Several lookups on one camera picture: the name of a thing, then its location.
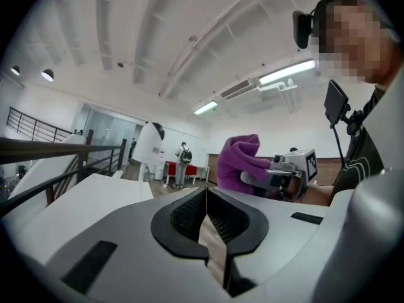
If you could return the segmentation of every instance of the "black t-shirt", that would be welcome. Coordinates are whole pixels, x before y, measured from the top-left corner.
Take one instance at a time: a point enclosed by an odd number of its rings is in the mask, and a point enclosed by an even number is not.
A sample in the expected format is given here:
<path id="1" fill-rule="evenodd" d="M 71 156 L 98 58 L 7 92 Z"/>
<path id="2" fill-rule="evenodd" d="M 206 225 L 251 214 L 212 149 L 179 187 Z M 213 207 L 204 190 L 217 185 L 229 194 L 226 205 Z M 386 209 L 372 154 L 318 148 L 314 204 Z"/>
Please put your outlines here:
<path id="1" fill-rule="evenodd" d="M 369 115 L 383 95 L 382 90 L 375 89 L 371 100 L 364 107 L 365 117 Z M 383 169 L 379 153 L 366 129 L 362 126 L 360 133 L 351 137 L 347 156 L 345 157 L 345 166 L 335 179 L 332 195 L 334 196 L 336 193 L 346 189 L 354 189 L 359 182 L 380 173 Z"/>

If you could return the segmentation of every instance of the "ceiling vent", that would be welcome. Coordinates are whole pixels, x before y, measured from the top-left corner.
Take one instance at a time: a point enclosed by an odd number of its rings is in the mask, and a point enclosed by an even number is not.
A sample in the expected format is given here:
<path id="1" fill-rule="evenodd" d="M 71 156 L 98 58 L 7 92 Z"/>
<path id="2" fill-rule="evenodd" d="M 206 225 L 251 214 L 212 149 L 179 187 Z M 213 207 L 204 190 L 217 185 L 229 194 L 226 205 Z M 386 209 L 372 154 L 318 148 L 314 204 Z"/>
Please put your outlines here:
<path id="1" fill-rule="evenodd" d="M 220 95 L 222 98 L 226 100 L 230 100 L 231 98 L 238 97 L 239 95 L 242 95 L 243 93 L 246 93 L 248 91 L 251 91 L 254 87 L 250 85 L 250 83 L 246 80 L 243 81 L 232 88 L 229 88 L 228 90 L 224 91 Z"/>

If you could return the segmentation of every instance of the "ceiling light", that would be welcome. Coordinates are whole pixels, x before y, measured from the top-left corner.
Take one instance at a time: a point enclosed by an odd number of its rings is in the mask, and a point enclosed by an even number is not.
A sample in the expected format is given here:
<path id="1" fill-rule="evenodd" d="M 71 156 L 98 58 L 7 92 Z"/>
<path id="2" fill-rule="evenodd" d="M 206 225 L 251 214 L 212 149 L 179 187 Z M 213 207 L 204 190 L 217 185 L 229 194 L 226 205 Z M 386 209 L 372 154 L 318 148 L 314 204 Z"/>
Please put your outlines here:
<path id="1" fill-rule="evenodd" d="M 20 67 L 18 65 L 13 66 L 11 69 L 11 72 L 13 72 L 15 75 L 20 76 Z"/>
<path id="2" fill-rule="evenodd" d="M 44 77 L 45 80 L 53 82 L 53 77 L 54 77 L 53 76 L 53 70 L 48 68 L 45 71 L 43 71 L 41 73 L 41 75 Z"/>
<path id="3" fill-rule="evenodd" d="M 300 62 L 298 64 L 294 64 L 292 66 L 288 66 L 287 68 L 283 68 L 276 72 L 265 75 L 259 79 L 259 82 L 261 84 L 267 84 L 269 82 L 279 80 L 280 78 L 307 71 L 308 69 L 313 69 L 315 67 L 316 62 L 311 59 L 310 61 Z"/>
<path id="4" fill-rule="evenodd" d="M 214 108 L 214 107 L 216 107 L 216 106 L 217 106 L 217 102 L 212 101 L 212 102 L 210 102 L 210 103 L 204 105 L 202 108 L 198 109 L 198 110 L 195 111 L 194 113 L 195 113 L 195 114 L 201 114 L 201 113 L 203 113 L 203 112 L 205 112 L 205 111 L 207 111 L 207 110 L 209 110 L 209 109 L 212 109 L 212 108 Z"/>

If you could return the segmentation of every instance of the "floor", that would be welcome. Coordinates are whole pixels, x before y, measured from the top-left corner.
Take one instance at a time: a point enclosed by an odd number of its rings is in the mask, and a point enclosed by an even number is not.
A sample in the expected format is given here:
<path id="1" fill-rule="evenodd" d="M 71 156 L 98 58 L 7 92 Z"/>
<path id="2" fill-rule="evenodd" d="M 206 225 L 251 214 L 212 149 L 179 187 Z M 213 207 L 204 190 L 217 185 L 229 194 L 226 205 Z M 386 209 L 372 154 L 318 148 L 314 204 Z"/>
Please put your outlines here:
<path id="1" fill-rule="evenodd" d="M 139 176 L 139 168 L 139 163 L 129 163 L 129 165 L 126 166 L 121 178 L 137 181 Z M 155 198 L 157 196 L 169 196 L 170 193 L 176 191 L 172 187 L 172 184 L 174 183 L 173 179 L 170 180 L 170 185 L 164 187 L 161 181 L 154 181 L 150 178 L 149 174 L 146 173 L 145 181 L 149 182 L 151 192 Z M 195 181 L 195 185 L 192 185 L 192 181 L 192 179 L 186 180 L 184 187 L 214 186 L 213 184 L 206 183 L 204 180 L 199 179 Z M 216 232 L 208 216 L 205 217 L 205 220 L 202 223 L 201 230 L 199 232 L 199 243 L 208 248 L 210 257 L 208 269 L 215 280 L 222 285 L 225 268 L 226 245 Z"/>

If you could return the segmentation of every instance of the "man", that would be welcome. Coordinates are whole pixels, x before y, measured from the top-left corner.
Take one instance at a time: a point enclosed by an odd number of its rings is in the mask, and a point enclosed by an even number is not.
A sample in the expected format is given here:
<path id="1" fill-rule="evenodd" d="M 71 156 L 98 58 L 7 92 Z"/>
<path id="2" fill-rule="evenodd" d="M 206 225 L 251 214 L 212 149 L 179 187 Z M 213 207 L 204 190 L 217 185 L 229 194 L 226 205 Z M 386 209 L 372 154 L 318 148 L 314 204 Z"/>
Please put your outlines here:
<path id="1" fill-rule="evenodd" d="M 400 46 L 390 38 L 388 29 L 378 20 L 374 10 L 362 0 L 320 1 L 314 12 L 313 25 L 313 36 L 318 39 L 320 54 L 332 54 L 350 76 L 375 84 L 371 100 L 364 107 L 366 117 L 402 67 Z M 351 139 L 345 166 L 334 184 L 310 184 L 298 202 L 330 205 L 336 193 L 354 189 L 360 181 L 380 173 L 382 169 L 379 153 L 362 126 L 359 135 Z M 296 194 L 296 181 L 290 184 L 288 191 Z"/>
<path id="2" fill-rule="evenodd" d="M 182 153 L 186 150 L 189 150 L 189 148 L 187 147 L 187 143 L 183 141 L 181 147 L 175 152 L 175 155 L 177 156 L 177 164 L 175 165 L 175 188 L 184 187 L 187 164 L 181 161 L 181 157 Z"/>

